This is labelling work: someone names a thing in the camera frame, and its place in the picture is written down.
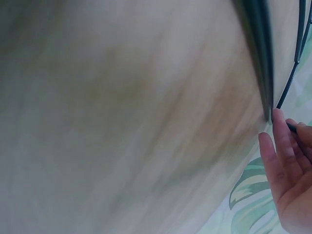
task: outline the blurry surface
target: blurry surface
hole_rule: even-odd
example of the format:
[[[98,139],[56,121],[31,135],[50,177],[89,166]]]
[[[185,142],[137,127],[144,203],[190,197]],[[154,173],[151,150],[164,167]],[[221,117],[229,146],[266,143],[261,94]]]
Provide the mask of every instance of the blurry surface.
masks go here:
[[[283,87],[298,9],[276,2]],[[1,232],[195,233],[265,127],[232,2],[22,6],[1,36]]]

